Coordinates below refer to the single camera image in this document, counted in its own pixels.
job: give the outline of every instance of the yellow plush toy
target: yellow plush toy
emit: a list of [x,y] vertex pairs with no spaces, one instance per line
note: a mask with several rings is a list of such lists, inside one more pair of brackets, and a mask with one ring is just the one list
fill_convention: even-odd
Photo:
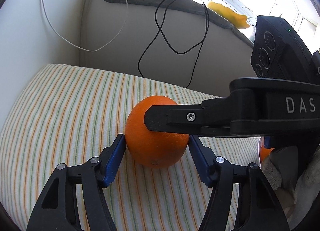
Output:
[[228,7],[223,6],[222,4],[218,4],[215,2],[209,2],[207,7],[212,11],[216,12],[223,18],[227,19],[231,22],[237,29],[246,29],[249,28],[250,25],[247,24],[247,16],[240,15],[235,13]]

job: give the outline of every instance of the striped fabric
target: striped fabric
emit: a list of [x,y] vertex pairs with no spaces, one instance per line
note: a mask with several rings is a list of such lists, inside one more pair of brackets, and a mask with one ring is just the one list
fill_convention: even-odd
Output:
[[[124,132],[140,100],[167,96],[178,104],[199,104],[213,96],[109,71],[49,64],[15,102],[0,135],[0,200],[25,230],[33,206],[57,164],[84,163]],[[256,162],[257,138],[202,138],[232,163]],[[81,186],[77,187],[82,228],[89,230]],[[115,181],[104,194],[118,230],[194,231],[211,190],[199,179],[189,150],[175,165],[152,170],[125,152]],[[238,193],[233,191],[226,230],[233,227]]]

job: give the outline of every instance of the black camera module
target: black camera module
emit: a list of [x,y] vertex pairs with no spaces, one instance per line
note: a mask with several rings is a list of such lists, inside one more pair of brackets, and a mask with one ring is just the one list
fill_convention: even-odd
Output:
[[257,72],[257,76],[259,77],[259,78],[262,78],[262,69],[261,69],[261,67],[260,67],[260,65],[259,64],[257,64],[256,65],[256,72]]
[[276,41],[271,32],[266,31],[264,32],[264,41],[266,42],[267,47],[270,50],[275,50],[276,48]]
[[260,58],[262,65],[265,68],[268,68],[270,66],[269,55],[264,48],[259,49],[259,58]]

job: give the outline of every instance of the white lettering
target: white lettering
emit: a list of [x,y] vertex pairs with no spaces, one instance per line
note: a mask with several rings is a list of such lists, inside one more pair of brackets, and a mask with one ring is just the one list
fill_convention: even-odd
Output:
[[[294,112],[294,102],[293,102],[293,99],[291,97],[285,97],[285,100],[287,102],[287,112],[288,113],[293,113]],[[292,103],[292,110],[289,109],[289,102],[288,101],[291,101]]]
[[316,110],[316,108],[315,108],[315,105],[314,105],[313,103],[311,103],[311,101],[313,101],[313,98],[312,98],[312,97],[310,97],[309,103],[310,103],[310,105],[313,107],[313,109],[310,109],[310,112],[313,113],[313,112]]
[[307,112],[306,106],[304,105],[303,99],[301,98],[301,99],[300,99],[300,113],[301,113],[302,110],[304,110],[305,112]]

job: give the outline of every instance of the white cable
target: white cable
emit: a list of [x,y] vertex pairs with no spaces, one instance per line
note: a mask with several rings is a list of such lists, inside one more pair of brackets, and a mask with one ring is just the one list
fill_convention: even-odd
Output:
[[126,16],[125,16],[124,22],[123,22],[123,24],[122,24],[122,27],[121,27],[121,29],[119,30],[119,32],[116,34],[116,36],[115,36],[111,41],[109,41],[107,44],[103,45],[101,48],[98,48],[98,49],[96,49],[96,50],[89,50],[89,49],[81,48],[81,47],[79,47],[79,46],[77,46],[77,45],[74,45],[74,44],[71,43],[70,41],[68,41],[68,40],[66,40],[65,38],[63,38],[63,37],[55,30],[55,28],[52,26],[51,22],[49,21],[47,12],[46,12],[46,10],[45,10],[45,8],[44,8],[44,1],[41,0],[41,4],[42,4],[43,11],[44,11],[44,15],[45,15],[45,17],[46,17],[46,19],[47,19],[47,21],[48,21],[51,29],[53,29],[53,31],[54,31],[61,39],[65,40],[67,43],[71,44],[72,46],[74,46],[74,47],[76,47],[76,48],[78,48],[78,49],[82,49],[82,50],[89,51],[89,52],[96,52],[96,51],[98,51],[98,50],[101,50],[102,48],[104,48],[105,46],[107,46],[110,42],[112,42],[112,41],[120,34],[120,32],[122,31],[122,29],[123,29],[123,27],[124,27],[124,25],[125,25],[125,23],[126,23],[126,21],[127,21],[127,18],[128,18],[128,0],[125,0],[125,2],[126,2]]

